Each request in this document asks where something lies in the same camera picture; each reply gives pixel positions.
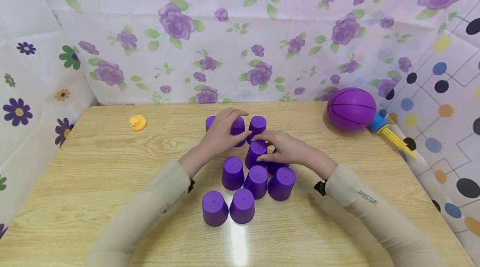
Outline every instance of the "black dot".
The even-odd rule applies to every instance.
[[[408,84],[413,84],[417,80],[417,74],[415,72],[411,72],[407,76],[407,83]]]
[[[464,197],[477,198],[480,196],[479,185],[471,179],[459,179],[457,181],[457,189]]]
[[[449,84],[446,80],[440,80],[435,83],[435,91],[437,93],[445,93],[448,90]]]

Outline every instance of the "hand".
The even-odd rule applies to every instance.
[[[266,130],[255,135],[252,141],[264,140],[275,146],[277,151],[259,156],[257,160],[300,164],[312,169],[321,178],[328,179],[337,163],[321,150],[292,137],[284,131]]]

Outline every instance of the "beige sleeve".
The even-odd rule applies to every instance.
[[[419,229],[367,187],[352,170],[338,165],[327,181],[325,192],[361,220],[396,267],[445,265]]]
[[[85,266],[127,267],[143,236],[189,186],[190,178],[180,163],[168,163],[110,221],[88,254]]]

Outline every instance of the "colored dot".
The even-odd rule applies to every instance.
[[[480,196],[479,185],[468,178],[459,179],[457,181],[457,189],[464,197],[477,198]]]
[[[447,64],[445,64],[444,62],[438,62],[437,64],[435,64],[435,66],[433,66],[434,75],[442,75],[445,73],[445,71],[447,71]]]
[[[407,114],[405,116],[405,125],[409,127],[414,127],[417,125],[417,115],[414,113]]]
[[[445,93],[448,90],[449,84],[446,80],[439,80],[435,83],[435,91],[438,93]]]
[[[437,38],[435,44],[433,44],[433,50],[436,52],[443,52],[450,46],[450,37],[442,35]]]
[[[433,153],[439,153],[442,150],[442,143],[435,138],[427,138],[425,140],[425,147]]]
[[[442,117],[449,118],[453,115],[453,108],[449,104],[443,104],[439,106],[438,114]]]
[[[413,109],[413,101],[410,98],[404,98],[400,102],[400,106],[402,110],[406,110],[407,112],[411,109]]]
[[[443,184],[447,181],[447,174],[442,170],[435,170],[435,178],[437,179],[437,182]]]
[[[450,203],[445,204],[445,212],[453,218],[460,218],[462,216],[462,211],[460,211],[456,205]]]

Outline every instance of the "blue dot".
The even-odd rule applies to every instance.
[[[402,110],[406,110],[407,112],[411,109],[413,109],[413,102],[410,98],[404,98],[400,102],[400,106],[402,107]]]
[[[438,62],[433,66],[433,74],[434,75],[442,75],[447,71],[447,64],[445,62]]]
[[[454,204],[445,204],[445,212],[447,212],[453,218],[460,218],[462,216],[462,211]]]
[[[433,153],[439,153],[442,150],[442,143],[435,138],[427,138],[425,147]]]

